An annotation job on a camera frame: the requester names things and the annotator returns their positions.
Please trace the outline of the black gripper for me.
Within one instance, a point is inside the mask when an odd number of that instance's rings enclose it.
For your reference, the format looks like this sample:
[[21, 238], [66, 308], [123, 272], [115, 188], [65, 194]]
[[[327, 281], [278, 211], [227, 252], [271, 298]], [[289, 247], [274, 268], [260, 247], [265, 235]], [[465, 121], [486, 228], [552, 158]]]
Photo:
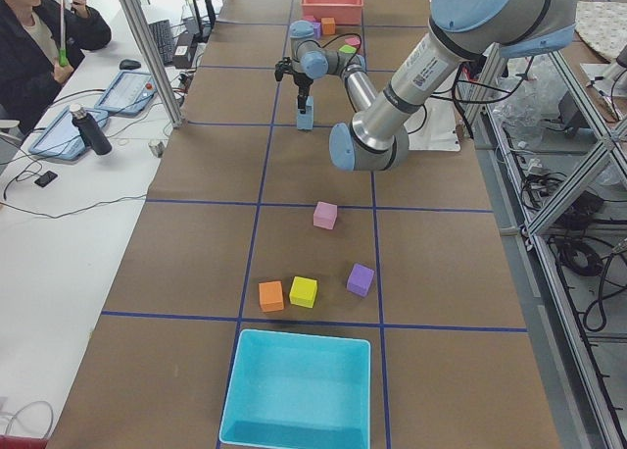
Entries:
[[280, 82], [286, 75], [292, 76], [294, 83], [299, 87], [297, 107], [299, 113], [304, 115], [307, 112], [309, 88], [314, 81], [305, 73], [297, 72], [290, 57], [283, 57], [274, 66], [274, 78], [276, 82]]

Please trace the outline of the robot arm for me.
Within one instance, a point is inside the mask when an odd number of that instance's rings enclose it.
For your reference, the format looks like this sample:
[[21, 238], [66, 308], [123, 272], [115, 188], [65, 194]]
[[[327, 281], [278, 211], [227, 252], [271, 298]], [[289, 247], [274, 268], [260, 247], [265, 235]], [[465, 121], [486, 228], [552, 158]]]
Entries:
[[325, 75], [339, 76], [356, 112], [329, 136], [333, 165], [344, 171], [385, 171], [410, 149], [406, 121], [464, 61], [497, 44], [503, 57], [542, 55], [567, 46], [574, 34], [577, 0], [431, 0], [428, 31], [387, 85], [375, 90], [358, 56], [330, 51], [306, 21], [289, 27], [289, 56], [275, 78], [291, 75], [300, 110], [309, 88]]

